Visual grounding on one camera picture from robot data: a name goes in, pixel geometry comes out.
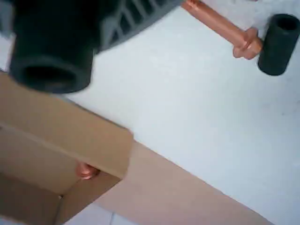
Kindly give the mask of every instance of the copper pipe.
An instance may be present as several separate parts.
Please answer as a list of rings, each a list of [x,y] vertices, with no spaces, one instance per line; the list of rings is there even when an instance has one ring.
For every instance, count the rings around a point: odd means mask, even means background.
[[[235,58],[244,57],[250,60],[262,50],[263,45],[257,36],[256,28],[251,27],[247,31],[243,31],[198,0],[186,0],[181,6],[193,17],[231,42],[234,45],[233,55]]]
[[[83,162],[78,162],[76,167],[77,176],[82,180],[92,179],[97,176],[99,172],[97,168]]]

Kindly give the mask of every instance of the white floor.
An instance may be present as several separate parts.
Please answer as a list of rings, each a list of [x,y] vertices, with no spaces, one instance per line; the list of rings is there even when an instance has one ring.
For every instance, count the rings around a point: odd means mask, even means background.
[[[91,204],[65,225],[137,225],[127,219]]]

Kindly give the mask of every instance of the black plastic part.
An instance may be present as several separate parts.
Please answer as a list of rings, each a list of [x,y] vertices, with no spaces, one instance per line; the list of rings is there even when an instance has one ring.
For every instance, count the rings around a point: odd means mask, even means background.
[[[96,46],[92,2],[20,1],[9,74],[22,85],[50,93],[87,87]]]
[[[287,14],[271,18],[270,27],[258,60],[258,67],[268,75],[285,72],[300,34],[300,21]]]
[[[82,90],[90,83],[93,54],[130,39],[182,1],[0,0],[15,11],[12,18],[0,8],[2,34],[9,37],[10,24],[16,34],[9,73],[39,91]]]

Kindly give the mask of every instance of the open cardboard box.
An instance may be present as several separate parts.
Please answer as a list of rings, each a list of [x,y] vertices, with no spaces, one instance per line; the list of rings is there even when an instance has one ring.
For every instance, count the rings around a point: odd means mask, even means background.
[[[0,73],[0,216],[60,225],[124,178],[132,134]],[[101,172],[79,180],[77,161]]]

